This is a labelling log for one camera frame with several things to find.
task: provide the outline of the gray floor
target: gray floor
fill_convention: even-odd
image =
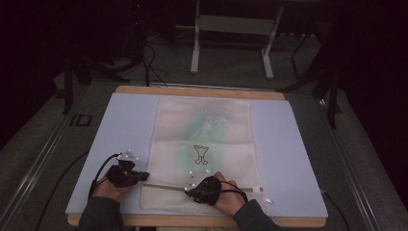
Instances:
[[[231,44],[217,38],[219,35],[203,35],[199,73],[190,75],[192,36],[180,32],[175,43],[161,37],[149,40],[155,49],[152,66],[156,74],[168,86],[210,86],[217,88],[243,88],[275,90],[296,81],[290,56],[298,39],[278,37],[272,48],[271,62],[275,79],[265,79],[259,48],[259,38],[245,38],[246,45]],[[304,71],[319,49],[314,38],[308,38],[296,55],[300,72]],[[153,51],[146,47],[148,61]],[[150,71],[150,79],[158,77]],[[122,73],[132,79],[132,85],[142,85],[144,68]],[[61,86],[62,78],[56,79]],[[53,187],[64,170],[77,157],[86,153],[93,142],[110,95],[119,83],[96,77],[90,86],[75,85],[75,102],[69,115],[62,115],[62,99],[50,99],[21,131],[1,150],[0,163],[0,208],[1,224],[8,230],[34,230],[40,213]],[[313,84],[285,94],[293,106],[302,139],[321,187],[326,190],[343,211],[351,230],[406,230],[408,215],[390,183],[375,151],[372,148],[358,118],[349,106],[346,94],[339,95],[341,113],[336,115],[338,129],[327,124],[324,106],[313,99]],[[88,127],[69,126],[73,114],[92,115]],[[26,172],[38,156],[48,154],[42,174],[38,172],[35,185],[30,185],[26,197],[14,202]],[[73,165],[52,196],[39,230],[73,230],[66,222],[64,210],[82,169],[85,158]],[[335,206],[323,197],[329,218],[324,227],[306,230],[346,230],[344,221]],[[15,215],[5,222],[10,211]]]

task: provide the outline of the cable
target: cable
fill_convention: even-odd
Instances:
[[[330,200],[330,202],[334,205],[334,207],[336,207],[336,209],[339,211],[339,214],[342,216],[342,219],[344,221],[345,227],[347,231],[350,231],[350,226],[347,222],[347,219],[345,218],[345,215],[343,214],[342,210],[340,209],[340,207],[334,202],[333,198],[329,195],[329,193],[327,193],[327,191],[323,190],[321,188],[321,186],[319,186],[319,188],[321,189],[322,193],[325,194],[327,196],[327,198]]]
[[[145,84],[146,84],[147,87],[150,87],[150,83],[149,83],[149,70],[150,70],[151,65],[152,65],[152,63],[153,63],[153,61],[154,61],[154,58],[156,57],[156,51],[155,51],[155,49],[154,49],[151,45],[149,45],[148,43],[146,43],[145,45],[148,46],[148,47],[152,50],[152,52],[153,52],[153,57],[152,57],[152,59],[150,60],[150,62],[148,62],[148,65],[146,64],[145,59],[142,59],[142,60],[143,60],[143,63],[144,63],[144,69],[145,69],[145,71],[146,71],[145,74],[144,74],[144,82],[145,82]]]
[[[99,181],[98,184],[96,184],[95,188],[97,188],[100,184],[102,184],[106,180],[108,180],[108,178],[105,178],[105,179]]]
[[[221,191],[214,191],[214,192],[204,192],[204,193],[201,193],[200,196],[201,195],[219,194],[219,193],[238,193],[243,197],[243,200],[245,201],[245,203],[248,202],[248,198],[246,197],[245,192],[243,192],[241,190],[239,190],[239,191],[237,191],[237,190],[221,190]]]
[[[89,154],[89,151],[87,151],[86,153],[82,154],[81,156],[79,156],[77,159],[75,159],[75,161],[73,161],[63,172],[63,174],[60,176],[60,179],[58,179],[57,184],[54,186],[54,189],[52,190],[51,194],[49,195],[47,202],[45,203],[44,208],[42,209],[41,215],[39,216],[39,220],[36,226],[35,231],[38,231],[39,227],[41,226],[41,222],[42,219],[44,218],[45,212],[47,211],[48,205],[51,202],[51,199],[55,193],[55,191],[57,190],[58,186],[60,185],[61,181],[63,180],[64,176],[66,175],[66,173],[72,168],[72,166],[74,166],[79,160],[81,160],[81,158],[85,157],[86,155]]]
[[[230,186],[236,188],[237,190],[239,190],[241,193],[243,193],[243,191],[242,191],[240,188],[238,188],[238,186],[236,186],[236,185],[233,185],[233,184],[231,184],[231,183],[229,183],[229,182],[227,182],[227,181],[219,181],[219,182],[220,182],[220,183],[227,184],[227,185],[230,185]]]
[[[143,58],[143,63],[144,63],[144,64],[147,63],[147,59],[146,59],[146,58]],[[157,82],[157,81],[160,81],[160,82],[162,82],[163,84],[165,84],[165,86],[168,88],[168,85],[167,85],[167,83],[165,82],[165,78],[168,76],[168,73],[167,73],[165,70],[162,70],[162,69],[159,69],[159,68],[154,67],[153,65],[151,65],[150,68],[151,68],[152,72],[154,73],[154,75],[157,77],[157,79],[155,79],[155,80],[150,80],[149,82]],[[156,71],[161,71],[161,72],[163,72],[163,73],[165,74],[165,76],[164,76],[164,77],[161,77]]]
[[[138,58],[133,57],[129,61],[129,63],[123,64],[123,65],[120,65],[120,66],[116,66],[116,67],[110,67],[109,70],[111,70],[111,71],[113,71],[115,73],[119,73],[119,72],[122,72],[122,71],[125,71],[125,70],[129,70],[132,67],[134,69],[136,69],[136,68],[138,68],[139,63],[140,63],[140,60]]]
[[[118,157],[118,156],[119,156],[119,154],[114,154],[114,155],[110,156],[108,159],[106,159],[106,161],[102,164],[101,168],[98,170],[98,172],[96,173],[95,178],[92,180],[92,183],[90,184],[88,198],[90,198],[90,197],[92,196],[93,191],[95,191],[96,187],[98,186],[98,185],[97,185],[98,178],[99,178],[99,175],[100,175],[101,171],[102,171],[103,168],[105,167],[105,165],[106,165],[112,158],[115,158],[115,157]]]

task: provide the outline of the wire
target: wire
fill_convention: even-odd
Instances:
[[[221,191],[214,191],[214,192],[204,192],[201,193],[200,195],[211,195],[211,194],[219,194],[219,193],[238,193],[243,197],[243,200],[245,201],[245,203],[248,202],[248,198],[246,197],[246,193],[239,190],[221,190]]]
[[[55,191],[57,190],[58,186],[60,185],[61,181],[63,180],[64,176],[66,175],[66,173],[79,161],[81,160],[81,158],[85,157],[86,155],[89,154],[89,151],[87,151],[86,153],[82,154],[81,156],[79,156],[77,159],[75,159],[75,161],[73,161],[63,172],[63,174],[60,176],[60,179],[58,179],[57,184],[54,186],[54,189],[52,190],[51,194],[49,195],[47,202],[45,203],[44,208],[42,209],[41,215],[39,216],[39,220],[36,226],[36,231],[39,229],[39,227],[41,226],[42,223],[42,219],[44,218],[45,212],[47,211],[48,205],[51,202],[51,199],[55,193]]]
[[[330,202],[334,205],[334,207],[336,207],[337,211],[339,211],[339,214],[342,216],[342,219],[344,221],[346,230],[349,231],[350,230],[350,226],[347,222],[347,219],[345,218],[345,215],[343,214],[342,210],[340,209],[340,207],[334,202],[333,198],[329,195],[329,193],[327,193],[327,191],[323,190],[321,188],[321,186],[319,186],[319,188],[321,189],[322,193],[325,194],[327,196],[327,198],[330,200]]]
[[[89,194],[88,194],[88,198],[90,198],[93,194],[93,191],[95,191],[96,186],[97,186],[97,182],[98,182],[98,178],[99,175],[101,173],[101,171],[103,170],[103,168],[105,167],[105,165],[112,159],[115,157],[118,157],[119,154],[114,154],[112,156],[110,156],[108,159],[106,159],[106,161],[102,164],[101,168],[98,170],[98,172],[96,173],[95,178],[92,180],[92,183],[90,184],[90,188],[89,188]]]
[[[230,185],[230,186],[236,188],[237,190],[239,190],[241,193],[243,193],[243,191],[242,191],[240,188],[238,188],[238,186],[236,186],[236,185],[233,185],[233,184],[231,184],[231,183],[229,183],[229,182],[227,182],[227,181],[219,181],[219,182],[220,182],[220,183],[227,184],[227,185]]]
[[[143,63],[144,63],[144,64],[147,63],[147,59],[143,58]],[[166,81],[165,81],[165,78],[168,76],[168,73],[167,73],[165,70],[162,70],[162,69],[159,69],[159,68],[154,67],[153,65],[151,65],[150,68],[151,68],[152,72],[154,73],[154,75],[157,77],[157,79],[155,79],[155,80],[150,80],[150,82],[160,81],[160,82],[164,83],[165,86],[168,88],[168,85],[167,85],[167,83],[166,83]],[[156,71],[161,71],[161,72],[163,72],[163,73],[165,74],[165,76],[164,76],[164,77],[161,77]]]
[[[142,61],[143,61],[143,63],[144,63],[144,69],[145,69],[144,82],[145,82],[146,86],[149,87],[149,86],[150,86],[150,83],[149,83],[149,70],[150,70],[150,68],[151,68],[151,65],[152,65],[152,63],[153,63],[155,57],[156,57],[156,51],[155,51],[155,49],[154,49],[151,45],[149,45],[148,43],[146,43],[145,45],[146,45],[147,47],[149,47],[149,48],[151,49],[152,53],[153,53],[153,56],[152,56],[150,62],[148,62],[148,64],[146,64],[146,62],[147,62],[147,59],[146,59],[146,58],[143,58],[143,59],[142,59]]]
[[[105,179],[99,181],[98,184],[96,184],[95,188],[98,188],[98,186],[99,186],[100,184],[102,184],[102,183],[103,183],[104,181],[106,181],[106,180],[108,180],[108,178],[105,178]]]

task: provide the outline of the table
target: table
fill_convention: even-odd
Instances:
[[[200,0],[196,0],[195,6],[195,22],[194,22],[194,47],[192,50],[191,58],[191,74],[198,73],[199,64],[199,54],[200,54],[200,31],[216,31],[216,32],[227,32],[227,33],[242,33],[250,35],[263,35],[268,36],[267,44],[261,49],[261,56],[263,60],[264,70],[266,78],[272,80],[274,78],[272,67],[270,64],[269,53],[273,40],[278,32],[278,26],[281,21],[282,12],[287,6],[309,6],[312,9],[307,11],[313,12],[313,7],[328,7],[328,9],[341,9],[346,6],[355,4],[354,2],[348,1],[338,1],[338,0],[272,0],[272,1],[259,1],[258,4],[272,4],[277,8],[273,19],[262,19],[262,18],[249,18],[249,17],[234,17],[225,15],[211,15],[201,13],[200,11]],[[292,31],[290,28],[286,28],[282,31],[279,28],[280,33],[295,33],[297,36],[301,36],[303,33],[309,35],[311,32],[308,21],[310,18],[303,18],[304,20],[298,23],[304,23],[303,27],[306,28],[294,28]]]
[[[146,131],[140,130],[140,127],[134,126],[135,124],[124,124],[123,122],[118,122],[117,124],[109,122],[107,120],[112,115],[123,115],[121,113],[121,109],[123,109],[123,105],[119,105],[115,103],[115,100],[119,100],[116,102],[120,102],[120,100],[124,100],[129,93],[134,93],[135,95],[131,95],[132,99],[128,99],[129,102],[136,103],[136,104],[143,104],[145,105],[150,104],[151,102],[144,102],[134,100],[135,97],[139,99],[151,99],[151,97],[160,97],[160,95],[167,95],[167,96],[194,96],[194,97],[218,97],[218,98],[242,98],[253,100],[253,110],[254,111],[262,111],[263,113],[268,113],[269,110],[265,106],[268,103],[275,103],[276,105],[286,105],[287,107],[289,104],[285,101],[284,96],[281,93],[277,92],[262,92],[262,91],[248,91],[248,90],[200,90],[200,89],[166,89],[166,88],[144,88],[144,87],[129,87],[123,86],[119,87],[116,90],[116,96],[111,99],[110,105],[105,113],[104,119],[99,127],[98,133],[95,137],[94,143],[92,145],[92,149],[90,150],[89,157],[87,158],[86,164],[84,165],[83,171],[80,175],[78,180],[77,186],[75,187],[74,193],[72,194],[71,200],[69,201],[68,208],[66,212],[68,213],[68,222],[72,225],[77,225],[81,212],[85,207],[86,204],[86,197],[87,194],[84,193],[89,189],[90,179],[93,178],[94,173],[97,169],[101,166],[101,162],[103,162],[106,157],[98,155],[97,153],[101,153],[101,150],[105,150],[108,152],[108,155],[115,153],[115,150],[120,146],[130,145],[132,143],[133,146],[138,146],[140,149],[138,153],[140,154],[140,168],[138,170],[143,171],[143,168],[146,167],[146,161],[148,156],[148,144],[150,140],[150,136],[144,136]],[[131,117],[134,115],[131,113],[133,107],[124,107]],[[146,107],[143,111],[139,111],[139,115],[144,117],[145,123],[153,123],[154,116],[151,116],[149,113],[149,109]],[[253,130],[257,150],[259,153],[265,152],[265,149],[268,148],[270,145],[269,136],[265,136],[265,134],[260,134],[259,131],[260,127],[266,127],[266,125],[262,122],[259,122],[261,119],[257,116],[264,116],[258,114],[254,114],[253,117]],[[268,122],[273,121],[273,119],[266,120],[266,124]],[[296,124],[294,122],[294,117],[290,118],[290,123],[285,125],[294,126],[295,129],[291,129],[289,127],[285,127],[286,129],[282,130],[281,137],[274,138],[275,140],[279,141],[279,139],[287,139],[288,135],[285,131],[294,131],[293,136],[298,136],[296,138],[301,141],[301,137],[298,134],[298,130],[296,132]],[[124,136],[120,133],[123,129],[127,129],[132,127],[132,129],[137,128],[139,132],[133,132],[133,136],[129,139],[129,136]],[[287,153],[288,155],[277,155],[283,157],[283,159],[276,159],[275,163],[270,163],[270,166],[266,167],[266,161],[263,161],[265,158],[264,156],[259,157],[259,166],[262,177],[268,177],[268,182],[265,185],[266,192],[273,191],[273,199],[275,200],[275,204],[272,207],[268,208],[268,215],[271,213],[271,218],[275,223],[281,226],[292,226],[292,227],[321,227],[325,224],[327,218],[327,212],[325,209],[324,202],[322,201],[321,194],[319,193],[319,187],[316,182],[315,175],[313,170],[311,169],[310,162],[307,158],[307,154],[302,148],[303,143],[299,146],[299,150],[295,152]],[[289,145],[286,148],[293,148],[296,145]],[[285,150],[277,151],[276,153],[283,153]],[[272,174],[268,172],[268,170],[275,170],[278,169],[279,166],[283,166],[283,169],[279,169],[282,172],[282,175],[279,174]],[[290,168],[288,172],[298,173],[294,176],[287,176],[286,172],[283,172]],[[283,184],[286,185],[285,187],[276,187],[271,189],[268,184]],[[140,198],[140,188],[136,189],[132,192],[133,194],[129,197],[133,198]],[[280,197],[284,198],[285,196],[292,196],[291,200],[296,201],[292,203],[289,199],[281,199]],[[123,213],[124,223],[130,226],[207,226],[207,227],[220,227],[220,226],[235,226],[235,222],[228,217],[224,216],[186,216],[186,215],[177,215],[167,212],[161,211],[143,211],[139,208],[140,203],[139,201],[130,199],[126,200],[126,202],[122,203],[122,209],[125,211]]]

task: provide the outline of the dark background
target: dark background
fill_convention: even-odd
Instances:
[[[100,3],[101,12],[107,8],[117,12],[105,11],[103,15],[115,23],[114,27],[101,23],[94,1],[0,2],[0,147],[56,93],[52,80],[63,71],[67,54],[79,49],[105,62],[117,55],[107,48],[113,40],[110,36],[116,33],[117,25],[127,27],[134,22],[134,17],[129,16],[128,5]],[[140,17],[148,19],[150,26],[171,39],[173,25],[193,25],[194,7],[191,0],[152,0],[145,8],[146,14],[141,13]],[[223,10],[248,15],[248,11],[239,9],[242,8],[215,8],[211,1],[203,3],[204,11]],[[296,36],[308,34],[311,27],[306,22],[311,17],[333,20],[333,13],[343,8],[335,9],[288,6],[279,30]],[[328,41],[329,47],[322,57],[342,67],[340,86],[407,206],[408,19],[405,15],[408,4],[369,2],[352,10],[346,9],[339,20],[340,31],[336,39]],[[268,11],[250,16],[268,17]],[[104,37],[103,31],[107,28],[110,33]],[[135,48],[131,53],[139,52],[141,50]]]

